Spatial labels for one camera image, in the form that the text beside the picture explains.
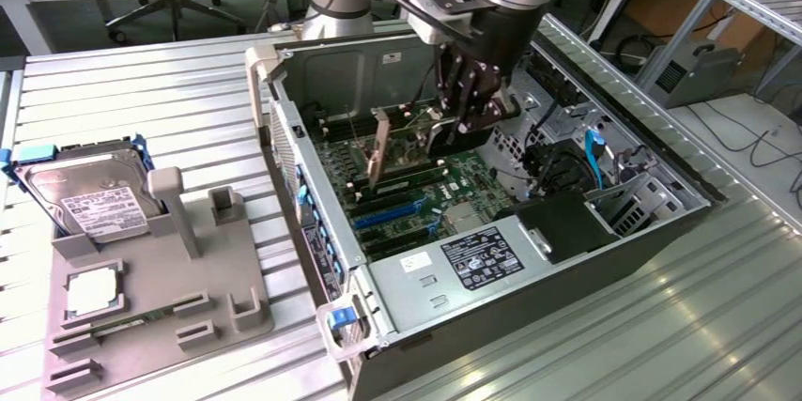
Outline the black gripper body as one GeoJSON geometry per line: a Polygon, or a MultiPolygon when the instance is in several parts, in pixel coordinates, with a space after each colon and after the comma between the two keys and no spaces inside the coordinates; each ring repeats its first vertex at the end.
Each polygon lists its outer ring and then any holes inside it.
{"type": "Polygon", "coordinates": [[[468,23],[471,39],[468,42],[447,43],[440,50],[440,61],[444,62],[447,56],[460,55],[500,71],[511,71],[527,49],[542,18],[542,7],[496,7],[474,11],[468,23]]]}

